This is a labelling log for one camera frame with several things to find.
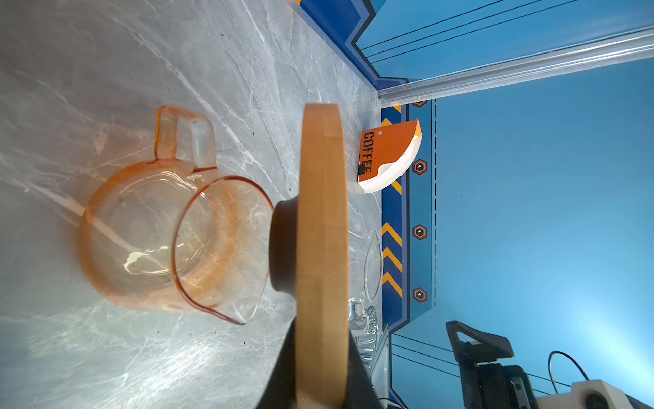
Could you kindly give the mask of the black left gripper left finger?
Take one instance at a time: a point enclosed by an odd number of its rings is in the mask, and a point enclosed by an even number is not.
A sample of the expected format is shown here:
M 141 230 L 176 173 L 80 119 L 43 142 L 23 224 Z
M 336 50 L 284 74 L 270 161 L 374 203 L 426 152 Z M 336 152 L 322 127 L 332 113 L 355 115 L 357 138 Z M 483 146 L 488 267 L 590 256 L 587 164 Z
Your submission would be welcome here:
M 296 322 L 289 330 L 256 409 L 296 408 Z

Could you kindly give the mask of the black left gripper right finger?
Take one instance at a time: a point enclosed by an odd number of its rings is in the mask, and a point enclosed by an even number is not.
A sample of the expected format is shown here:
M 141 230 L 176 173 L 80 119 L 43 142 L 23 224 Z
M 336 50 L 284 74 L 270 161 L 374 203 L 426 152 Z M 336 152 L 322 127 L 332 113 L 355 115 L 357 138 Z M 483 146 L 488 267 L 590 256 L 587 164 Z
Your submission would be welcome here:
M 373 389 L 354 337 L 349 338 L 347 370 L 347 408 L 382 409 L 383 406 Z

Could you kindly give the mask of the coffee filter paper pack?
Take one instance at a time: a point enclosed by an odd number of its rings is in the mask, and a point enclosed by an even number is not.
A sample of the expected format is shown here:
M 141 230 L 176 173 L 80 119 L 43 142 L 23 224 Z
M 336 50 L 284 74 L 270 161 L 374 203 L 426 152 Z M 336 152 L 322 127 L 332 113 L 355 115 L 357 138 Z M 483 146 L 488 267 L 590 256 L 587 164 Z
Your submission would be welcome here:
M 417 157 L 421 142 L 418 119 L 364 131 L 357 170 L 363 192 L 381 191 L 401 177 Z

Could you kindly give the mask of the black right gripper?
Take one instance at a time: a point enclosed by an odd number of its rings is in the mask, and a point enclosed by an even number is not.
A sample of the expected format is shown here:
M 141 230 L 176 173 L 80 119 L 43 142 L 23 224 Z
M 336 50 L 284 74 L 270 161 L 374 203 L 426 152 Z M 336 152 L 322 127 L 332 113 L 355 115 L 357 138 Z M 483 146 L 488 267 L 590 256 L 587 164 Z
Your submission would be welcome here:
M 514 357 L 507 338 L 455 320 L 446 323 L 446 331 L 459 366 L 466 408 L 538 408 L 531 381 L 523 368 L 498 362 Z

